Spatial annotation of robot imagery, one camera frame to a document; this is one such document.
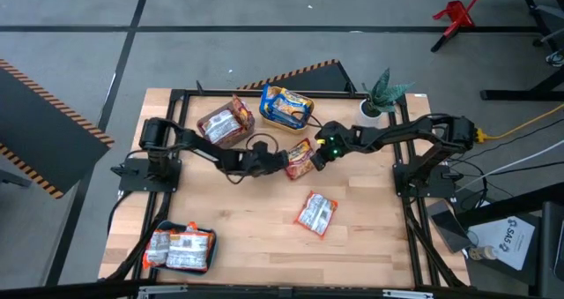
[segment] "white sign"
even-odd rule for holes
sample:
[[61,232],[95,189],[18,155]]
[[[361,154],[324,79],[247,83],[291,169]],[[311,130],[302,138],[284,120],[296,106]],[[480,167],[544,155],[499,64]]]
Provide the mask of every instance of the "white sign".
[[480,224],[468,229],[469,235],[478,237],[478,247],[493,246],[497,258],[520,271],[523,269],[527,251],[535,227],[510,216],[507,219]]

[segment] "wooden tabletop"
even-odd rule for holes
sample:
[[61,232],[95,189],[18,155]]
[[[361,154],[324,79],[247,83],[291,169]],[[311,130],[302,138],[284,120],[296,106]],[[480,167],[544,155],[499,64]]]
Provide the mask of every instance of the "wooden tabletop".
[[[164,117],[170,89],[149,89],[137,124],[132,149],[143,121]],[[289,149],[315,128],[293,135],[262,122],[259,98],[243,98],[256,115],[256,132],[271,134],[280,149]],[[190,97],[186,127],[228,102],[228,97]],[[411,119],[429,113],[424,94],[408,94]],[[359,100],[315,99],[314,115],[322,122],[355,123]],[[260,138],[269,143],[271,140]],[[416,141],[418,153],[429,144]],[[218,252],[209,272],[193,277],[161,272],[159,280],[212,284],[394,287],[413,286],[411,261],[401,201],[397,198],[391,166],[392,146],[370,155],[350,153],[296,181],[284,172],[229,183],[209,161],[182,152],[182,177],[173,195],[168,219],[196,222],[218,233]],[[335,199],[338,209],[324,239],[293,223],[310,191]],[[100,266],[100,277],[111,274],[137,242],[147,193],[131,194],[116,210]],[[464,258],[451,254],[431,225],[434,246],[459,279],[468,283]],[[424,280],[428,283],[425,252],[419,247]]]

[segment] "hazard tape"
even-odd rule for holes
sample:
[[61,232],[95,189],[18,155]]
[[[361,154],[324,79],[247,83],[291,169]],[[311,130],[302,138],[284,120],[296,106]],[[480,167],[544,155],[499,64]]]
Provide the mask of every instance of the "hazard tape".
[[282,80],[284,78],[291,78],[292,76],[296,76],[298,74],[313,71],[313,70],[322,68],[322,67],[327,66],[327,65],[339,64],[339,63],[340,62],[337,59],[332,59],[332,60],[321,62],[321,63],[318,63],[318,64],[306,66],[306,67],[301,68],[299,70],[289,71],[288,73],[280,74],[280,75],[277,75],[277,76],[272,77],[272,78],[263,79],[259,82],[250,83],[250,84],[247,84],[245,86],[239,86],[239,87],[237,87],[237,89],[239,89],[239,90],[260,89],[265,84],[275,83],[276,81]]
[[[18,69],[10,65],[3,59],[0,59],[0,69],[3,69],[10,73],[14,78],[17,78],[20,82],[25,84],[29,89],[37,93],[43,100],[47,101],[51,106],[58,109],[61,113],[65,114],[72,121],[78,124],[80,127],[84,128],[86,131],[90,132],[94,137],[96,137],[100,142],[111,148],[114,144],[114,140],[106,135],[103,131],[98,129],[93,123],[90,123],[86,118],[82,117],[79,113],[65,105],[61,100],[57,99],[51,93],[47,92],[39,84],[35,83],[32,79],[27,77],[26,74],[20,72]],[[63,193],[58,190],[55,186],[49,183],[47,180],[43,179],[33,168],[28,166],[23,162],[14,152],[8,149],[4,144],[0,144],[0,154],[4,155],[11,163],[16,165],[21,169],[26,175],[28,175],[34,182],[39,184],[43,190],[51,195],[53,198],[60,198]]]

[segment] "gray floor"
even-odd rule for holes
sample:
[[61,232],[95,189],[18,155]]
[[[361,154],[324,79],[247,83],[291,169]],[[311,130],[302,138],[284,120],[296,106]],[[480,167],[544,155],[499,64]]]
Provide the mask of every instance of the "gray floor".
[[[438,26],[447,21],[433,21],[431,15],[447,1],[148,0],[141,25]],[[536,1],[555,4],[553,0]],[[136,4],[137,0],[0,0],[0,26],[128,25]],[[472,16],[481,26],[534,25],[524,0],[483,0]],[[109,168],[121,162],[130,149],[146,88],[193,88],[196,79],[209,88],[234,88],[337,58],[356,86],[373,84],[390,67],[393,82],[415,81],[413,92],[429,94],[434,112],[468,116],[488,133],[498,134],[557,105],[479,99],[481,89],[525,89],[554,71],[544,62],[548,49],[531,46],[536,37],[460,34],[440,53],[432,54],[429,49],[438,34],[137,34],[108,126],[116,144],[95,169],[61,282],[97,277],[108,213],[119,183]],[[97,121],[124,38],[125,34],[0,34],[0,57]],[[561,112],[539,125],[557,118],[562,118]],[[484,170],[497,168],[563,135],[564,127],[554,127],[475,162]],[[529,165],[558,161],[562,156],[560,148]],[[8,165],[0,161],[0,166]],[[460,171],[475,173],[462,166]],[[546,168],[498,176],[492,182],[518,194],[558,182],[563,171],[562,166]],[[37,188],[23,191],[3,185],[2,191],[0,229],[6,237],[0,243],[0,288],[40,285],[72,192],[55,201]],[[492,197],[507,196],[493,190]],[[524,285],[517,286],[482,265],[470,263],[469,269],[472,284],[478,288],[525,291]]]

